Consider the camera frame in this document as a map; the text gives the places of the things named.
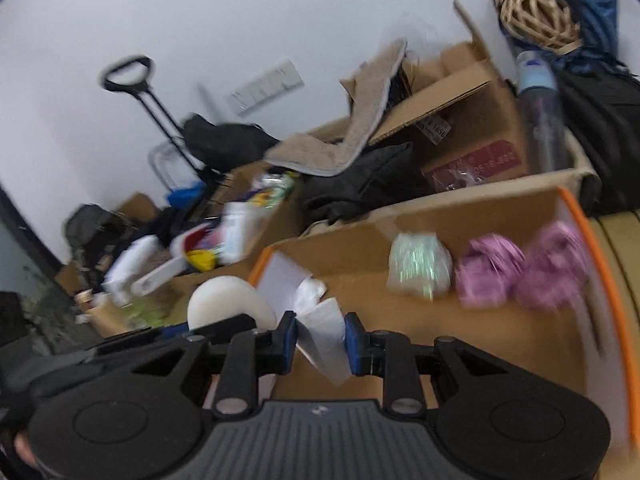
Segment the person left hand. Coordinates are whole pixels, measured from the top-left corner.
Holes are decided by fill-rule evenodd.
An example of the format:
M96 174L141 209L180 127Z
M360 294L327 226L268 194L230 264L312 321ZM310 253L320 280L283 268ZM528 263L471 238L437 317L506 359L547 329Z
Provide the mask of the person left hand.
M35 454L32 452L27 434L19 432L14 439L14 448L17 456L28 466L34 469L38 468Z

